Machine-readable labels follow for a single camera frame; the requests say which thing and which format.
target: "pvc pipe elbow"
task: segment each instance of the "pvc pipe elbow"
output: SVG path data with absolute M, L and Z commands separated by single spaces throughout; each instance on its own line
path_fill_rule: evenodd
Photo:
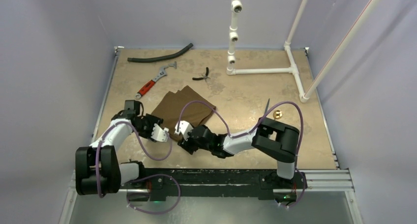
M 300 95 L 300 100 L 302 103 L 307 102 L 310 99 L 310 97 L 306 98 L 305 95 Z
M 227 75 L 236 75 L 236 69 L 233 67 L 228 66 L 226 70 Z

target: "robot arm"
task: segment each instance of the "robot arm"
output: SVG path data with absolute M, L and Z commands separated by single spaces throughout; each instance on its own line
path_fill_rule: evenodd
M 100 141 L 100 182 L 102 193 L 116 193 L 120 185 L 139 177 L 143 169 L 141 162 L 133 161 L 119 165 L 116 152 L 124 140 L 133 132 L 131 124 L 138 135 L 150 141 L 166 142 L 168 129 L 160 125 L 163 119 L 150 114 L 143 116 L 143 105 L 139 101 L 126 100 L 124 110 L 113 116 L 109 132 L 87 147 L 80 147 L 75 153 L 76 190 L 80 195 L 97 194 L 97 177 L 95 175 L 95 157 Z
M 256 148 L 277 161 L 278 177 L 291 180 L 295 173 L 299 130 L 285 123 L 265 118 L 255 130 L 250 131 L 216 135 L 205 125 L 194 128 L 188 122 L 181 121 L 179 127 L 176 126 L 175 133 L 183 135 L 178 145 L 190 154 L 198 149 L 204 149 L 214 156 L 226 158 Z M 276 136 L 270 139 L 273 133 L 276 133 Z

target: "pliers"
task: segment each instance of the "pliers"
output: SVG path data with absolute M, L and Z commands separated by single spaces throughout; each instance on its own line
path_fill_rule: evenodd
M 195 81 L 204 80 L 204 81 L 207 82 L 207 78 L 209 78 L 209 68 L 208 67 L 206 67 L 206 74 L 205 75 L 201 74 L 200 78 L 193 78 L 193 80 L 195 80 Z

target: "white pvc pipe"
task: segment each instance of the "white pvc pipe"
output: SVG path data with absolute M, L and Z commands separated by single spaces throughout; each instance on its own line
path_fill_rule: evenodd
M 255 73 L 292 73 L 292 68 L 260 68 L 260 69 L 235 69 L 236 74 Z
M 232 11 L 232 20 L 231 20 L 231 24 L 230 24 L 230 27 L 229 27 L 229 35 L 231 35 L 232 32 L 234 32 L 236 34 L 237 29 L 238 29 L 238 14 Z M 232 42 L 230 38 L 229 38 L 228 59 L 229 58 L 235 58 L 235 43 Z M 234 75 L 235 74 L 234 64 L 229 63 L 227 65 L 226 73 L 228 75 Z
M 229 41 L 229 50 L 227 52 L 228 55 L 235 55 L 235 43 L 233 41 Z
M 310 88 L 302 96 L 301 101 L 303 103 L 307 102 L 307 100 L 310 98 L 310 96 L 316 90 L 319 83 L 323 80 L 323 78 L 327 74 L 327 72 L 333 67 L 334 63 L 337 61 L 337 59 L 343 53 L 345 48 L 348 46 L 350 41 L 353 39 L 353 37 L 355 36 L 355 34 L 359 30 L 359 28 L 363 25 L 364 21 L 369 17 L 369 14 L 371 14 L 372 10 L 375 8 L 375 6 L 378 4 L 379 1 L 380 0 L 369 0 L 368 4 L 366 4 L 365 8 L 362 10 L 361 14 L 358 16 L 356 21 L 353 23 L 353 25 L 350 28 L 350 30 L 348 31 L 348 33 L 345 35 L 345 37 L 342 39 L 340 44 L 334 50 L 333 54 L 330 56 L 330 58 L 328 59 L 326 64 L 323 66 L 320 73 L 317 75 L 316 79 L 314 79 Z
M 284 45 L 285 52 L 287 52 L 288 59 L 290 60 L 290 69 L 292 70 L 290 73 L 293 74 L 294 79 L 296 80 L 297 89 L 298 89 L 298 95 L 301 98 L 304 95 L 304 88 L 302 87 L 302 82 L 299 77 L 299 71 L 298 67 L 296 65 L 296 62 L 294 60 L 293 53 L 291 52 L 290 45 L 285 44 Z
M 238 14 L 232 12 L 232 23 L 230 24 L 230 30 L 236 31 L 238 29 Z
M 291 44 L 291 40 L 293 39 L 294 33 L 296 32 L 296 29 L 297 29 L 298 23 L 301 19 L 302 13 L 304 12 L 305 6 L 307 5 L 307 1 L 308 0 L 302 0 L 301 1 L 301 5 L 298 8 L 296 19 L 293 22 L 293 26 L 291 27 L 290 34 L 288 34 L 288 38 L 287 38 L 287 41 L 285 41 L 285 44 L 288 44 L 288 45 Z

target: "black rubber hose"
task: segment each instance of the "black rubber hose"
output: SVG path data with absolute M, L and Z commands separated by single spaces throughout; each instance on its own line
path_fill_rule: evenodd
M 153 63 L 153 62 L 164 61 L 164 60 L 176 58 L 176 57 L 183 55 L 193 46 L 194 46 L 193 43 L 190 43 L 188 44 L 188 46 L 184 47 L 182 50 L 178 51 L 177 53 L 167 55 L 167 56 L 160 56 L 160 57 L 153 57 L 153 58 L 127 58 L 127 61 L 133 62 L 133 63 Z

